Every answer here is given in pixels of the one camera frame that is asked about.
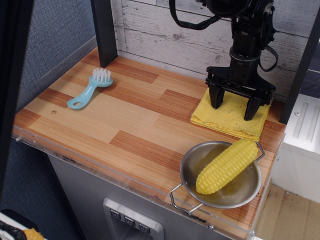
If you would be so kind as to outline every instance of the button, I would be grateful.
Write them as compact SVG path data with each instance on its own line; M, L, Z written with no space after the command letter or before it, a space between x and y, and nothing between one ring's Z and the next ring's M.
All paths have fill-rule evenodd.
M115 219L121 219L121 215L119 212L116 212L115 210L110 209L111 216Z
M141 223L139 223L139 229L146 234L150 234L150 228L145 225L142 225Z
M132 227L136 226L135 221L132 220L131 218L128 218L127 216L124 216L124 221L125 221L126 224L128 224L128 225L130 225Z

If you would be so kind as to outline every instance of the blue brush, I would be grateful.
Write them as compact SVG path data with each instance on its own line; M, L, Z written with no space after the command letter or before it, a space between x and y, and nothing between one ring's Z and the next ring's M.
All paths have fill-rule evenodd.
M96 88L106 88L114 82L110 76L111 72L109 70L103 68L93 70L92 76L89 78L89 84L84 92L67 102L69 108L81 109L87 105Z

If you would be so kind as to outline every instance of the wooden table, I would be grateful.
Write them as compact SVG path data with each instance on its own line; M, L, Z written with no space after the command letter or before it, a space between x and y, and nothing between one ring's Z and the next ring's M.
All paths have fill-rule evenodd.
M181 182L180 163L193 146L206 141L233 143L237 138L194 125L190 117L207 86L203 80L136 61L116 58L107 69L113 85L97 88L83 109L67 107L88 85L100 66L94 49L15 117L13 136L46 153L68 161L108 181L156 198L172 208L169 192ZM265 157L259 194L234 209L203 206L195 221L234 239L245 239L254 223L268 186L272 163L285 125L279 123L283 104L274 102L261 134ZM184 187L174 192L181 207L199 204Z

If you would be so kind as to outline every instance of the pan handle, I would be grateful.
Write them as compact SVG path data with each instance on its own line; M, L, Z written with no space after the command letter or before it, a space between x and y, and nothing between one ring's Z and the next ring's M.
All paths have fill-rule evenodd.
M255 160L256 162L258 162L260 159L262 159L266 155L266 153L259 142L256 141L255 143L258 145L258 147L260 148L260 150L262 152L262 155Z
M174 189L172 189L172 190L170 191L171 203L172 203L172 205L173 205L176 209L182 210L182 211L184 211L185 213L187 213L187 214L190 215L192 212L194 212L195 210L197 210L198 208L200 208L200 207L201 207L202 205L204 205L204 204L203 204L203 203L200 203L198 206L194 207L194 208L191 209L191 210L187 210L187 209L185 209L185 208L183 208L183 207L177 206L177 205L175 204L175 199L174 199L174 194L173 194L173 192L174 192L175 190L177 190L178 188L180 188L182 185L183 185L183 183L181 182L178 186L176 186Z

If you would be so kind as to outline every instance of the toy corn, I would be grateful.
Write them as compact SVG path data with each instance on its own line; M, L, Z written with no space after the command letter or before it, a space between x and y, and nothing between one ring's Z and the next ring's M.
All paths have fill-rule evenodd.
M241 139L234 142L198 175L196 191L208 195L217 192L238 176L258 155L256 142Z

